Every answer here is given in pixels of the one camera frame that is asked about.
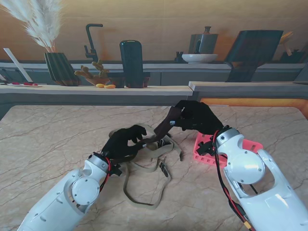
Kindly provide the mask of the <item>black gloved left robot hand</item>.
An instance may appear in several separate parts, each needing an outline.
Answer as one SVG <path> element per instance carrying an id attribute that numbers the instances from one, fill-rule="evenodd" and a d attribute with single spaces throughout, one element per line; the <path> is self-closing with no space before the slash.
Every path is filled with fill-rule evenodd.
<path id="1" fill-rule="evenodd" d="M 146 145 L 142 142 L 143 136 L 146 135 L 146 129 L 139 125 L 121 128 L 111 135 L 102 148 L 102 155 L 114 160 L 119 160 L 126 156 L 136 156 L 138 151 Z"/>

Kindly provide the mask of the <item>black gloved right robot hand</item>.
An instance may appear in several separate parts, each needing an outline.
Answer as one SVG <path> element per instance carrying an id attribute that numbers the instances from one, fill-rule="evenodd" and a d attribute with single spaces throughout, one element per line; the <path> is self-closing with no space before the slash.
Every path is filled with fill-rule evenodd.
<path id="1" fill-rule="evenodd" d="M 197 130 L 205 135 L 214 135 L 224 128 L 222 122 L 212 112 L 210 107 L 202 102 L 181 100 L 176 104 L 181 109 L 179 118 L 172 120 L 174 127 L 185 130 Z"/>

